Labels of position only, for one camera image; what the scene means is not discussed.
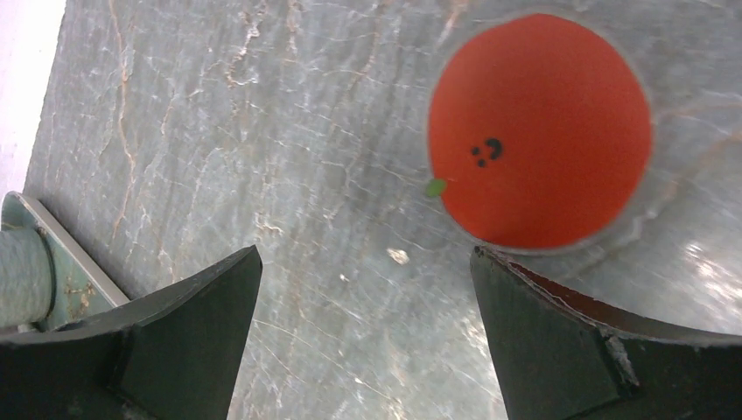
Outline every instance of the green cylinder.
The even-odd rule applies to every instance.
[[[31,229],[0,232],[0,328],[37,322],[52,307],[52,264]]]

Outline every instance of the gray countertop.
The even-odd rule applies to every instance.
[[[25,192],[133,298],[257,244],[232,419],[506,418],[475,241],[423,195],[425,126],[452,53],[531,7],[625,53],[655,145],[606,234],[515,258],[642,315],[742,333],[735,0],[67,0]]]

